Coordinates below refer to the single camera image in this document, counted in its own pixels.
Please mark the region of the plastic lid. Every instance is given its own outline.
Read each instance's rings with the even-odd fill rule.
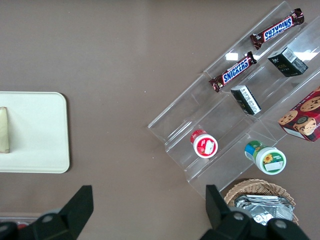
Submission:
[[[266,147],[257,154],[255,164],[265,174],[276,175],[286,167],[287,159],[282,151]]]
[[[209,134],[201,134],[194,140],[193,148],[199,157],[208,159],[218,151],[218,142]]]

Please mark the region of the silver foil packet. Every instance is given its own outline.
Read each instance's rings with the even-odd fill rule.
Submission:
[[[292,221],[295,209],[285,197],[265,195],[242,195],[235,200],[235,206],[249,211],[262,225],[273,218]]]

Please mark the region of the clear acrylic display stand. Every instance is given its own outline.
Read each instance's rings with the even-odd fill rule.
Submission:
[[[206,185],[215,184],[221,191],[253,164],[244,154],[248,142],[259,140],[267,146],[275,146],[286,135],[278,126],[278,119],[317,85],[320,17],[310,24],[288,29],[265,42],[259,50],[251,43],[252,33],[257,34],[279,22],[292,10],[287,2],[282,2],[148,125],[164,143],[167,154],[184,170],[187,181],[203,197]],[[285,46],[308,66],[303,75],[284,77],[268,60],[273,51]],[[257,64],[220,92],[215,92],[208,81],[233,66],[249,51]],[[255,116],[243,112],[230,93],[236,85],[246,85],[251,90],[261,112]],[[195,153],[190,136],[197,129],[205,130],[217,140],[218,152],[213,157],[201,158]]]

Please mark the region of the snickers bar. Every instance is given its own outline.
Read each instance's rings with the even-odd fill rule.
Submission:
[[[278,23],[268,27],[258,34],[252,34],[250,36],[251,41],[255,48],[258,50],[261,48],[262,44],[266,41],[274,38],[278,34],[284,32],[287,29],[290,29],[294,26],[300,25],[305,21],[304,14],[300,8],[292,10],[290,14],[283,20]]]
[[[225,71],[223,74],[216,76],[209,81],[211,86],[216,92],[219,92],[227,83],[231,82],[235,77],[243,73],[252,64],[256,64],[257,61],[254,59],[252,52],[248,52],[247,56],[238,61],[235,65]]]

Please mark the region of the white container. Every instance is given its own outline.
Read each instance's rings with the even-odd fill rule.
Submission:
[[[245,156],[268,175],[280,173],[287,164],[284,153],[275,147],[265,146],[260,141],[249,142],[244,149]]]
[[[190,137],[195,153],[204,159],[211,158],[218,151],[217,140],[205,130],[198,129]]]

